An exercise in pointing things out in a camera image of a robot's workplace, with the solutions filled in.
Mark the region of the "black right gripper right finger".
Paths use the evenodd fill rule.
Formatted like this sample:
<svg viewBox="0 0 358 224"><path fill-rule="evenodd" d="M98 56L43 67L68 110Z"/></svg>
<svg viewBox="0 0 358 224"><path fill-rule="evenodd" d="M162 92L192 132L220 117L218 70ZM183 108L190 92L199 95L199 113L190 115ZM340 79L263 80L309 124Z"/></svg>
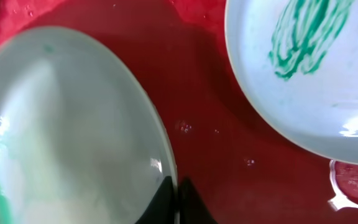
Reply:
<svg viewBox="0 0 358 224"><path fill-rule="evenodd" d="M218 224L188 177L178 188L178 208L180 224Z"/></svg>

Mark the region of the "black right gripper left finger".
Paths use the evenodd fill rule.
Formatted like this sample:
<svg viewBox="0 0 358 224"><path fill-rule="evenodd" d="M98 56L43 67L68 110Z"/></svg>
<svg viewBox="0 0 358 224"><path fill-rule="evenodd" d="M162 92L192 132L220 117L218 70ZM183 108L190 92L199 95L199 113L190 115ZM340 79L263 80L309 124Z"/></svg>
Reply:
<svg viewBox="0 0 358 224"><path fill-rule="evenodd" d="M174 224L175 193L172 178L166 176L145 212L135 224Z"/></svg>

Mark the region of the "white plate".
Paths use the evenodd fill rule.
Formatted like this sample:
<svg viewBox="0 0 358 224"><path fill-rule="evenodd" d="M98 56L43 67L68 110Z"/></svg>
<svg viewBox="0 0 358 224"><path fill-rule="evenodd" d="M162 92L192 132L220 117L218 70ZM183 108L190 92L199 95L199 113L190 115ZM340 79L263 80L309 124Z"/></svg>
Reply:
<svg viewBox="0 0 358 224"><path fill-rule="evenodd" d="M126 65L66 27L0 45L0 223L136 223L177 167Z"/></svg>
<svg viewBox="0 0 358 224"><path fill-rule="evenodd" d="M228 0L235 78L282 136L358 164L358 0Z"/></svg>

